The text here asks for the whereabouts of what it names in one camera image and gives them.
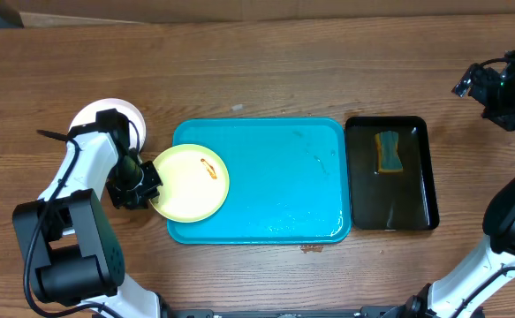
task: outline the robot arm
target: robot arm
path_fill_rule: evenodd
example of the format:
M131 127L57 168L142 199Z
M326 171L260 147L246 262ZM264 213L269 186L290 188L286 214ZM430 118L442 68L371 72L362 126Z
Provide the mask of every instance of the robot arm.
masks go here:
M498 73L483 65L506 62ZM469 95L485 106L482 116L506 131L515 130L515 50L505 58L469 67L452 92ZM490 202L481 243L446 277L412 296L393 317L477 317L479 306L515 278L515 178Z
M161 179L151 162L142 163L136 149L129 149L127 118L115 109L96 113L92 124L73 127L67 155L49 187L37 201L21 204L13 223L24 259L38 216L47 212L35 241L29 281L38 300L67 307L102 304L92 308L103 316L105 307L121 317L166 316L163 300L141 288L125 273L124 257L116 235L100 205L104 185L114 206L146 208L156 197ZM76 145L79 156L57 197L57 189ZM48 211L43 211L45 202ZM78 244L52 249L49 242L76 235Z

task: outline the black tray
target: black tray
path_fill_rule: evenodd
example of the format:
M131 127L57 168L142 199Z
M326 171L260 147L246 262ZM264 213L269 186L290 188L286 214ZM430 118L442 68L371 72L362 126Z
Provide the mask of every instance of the black tray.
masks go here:
M375 135L398 133L402 172L376 172ZM345 123L353 225L363 230L433 230L440 223L428 129L420 117L351 117Z

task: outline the cardboard box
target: cardboard box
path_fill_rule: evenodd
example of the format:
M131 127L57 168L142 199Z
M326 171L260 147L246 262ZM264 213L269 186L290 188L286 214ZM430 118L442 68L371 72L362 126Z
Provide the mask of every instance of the cardboard box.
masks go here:
M515 13L515 0L4 0L19 12L136 22Z

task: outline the brown stain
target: brown stain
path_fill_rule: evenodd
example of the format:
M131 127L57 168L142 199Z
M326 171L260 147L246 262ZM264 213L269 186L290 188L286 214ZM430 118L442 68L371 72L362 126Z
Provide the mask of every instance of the brown stain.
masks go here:
M210 174L210 177L216 180L218 176L216 175L214 167L212 167L204 158L201 159L201 163L204 164L204 167L206 167L206 171Z
M321 253L324 249L324 246L322 245L307 245L307 246L300 246L300 250L304 252L304 254L308 252L314 252L314 253Z

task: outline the white circular base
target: white circular base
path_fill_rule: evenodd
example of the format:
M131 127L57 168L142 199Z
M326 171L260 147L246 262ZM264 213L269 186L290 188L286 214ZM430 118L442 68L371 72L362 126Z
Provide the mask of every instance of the white circular base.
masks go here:
M69 130L76 125L84 125L93 123L96 120L96 112L101 110L109 110L116 109L117 112L124 114L127 119L135 124L137 127L138 133L140 135L140 151L143 148L143 144L145 143L145 137L147 136L147 127L145 125L145 120L141 115L140 111L135 108L131 103L126 102L117 98L106 98L100 101L96 101L88 104L87 107L83 108L77 116L72 120L71 125L69 126ZM137 143L137 133L135 133L135 129L133 129L132 124L130 124L130 148L135 148Z

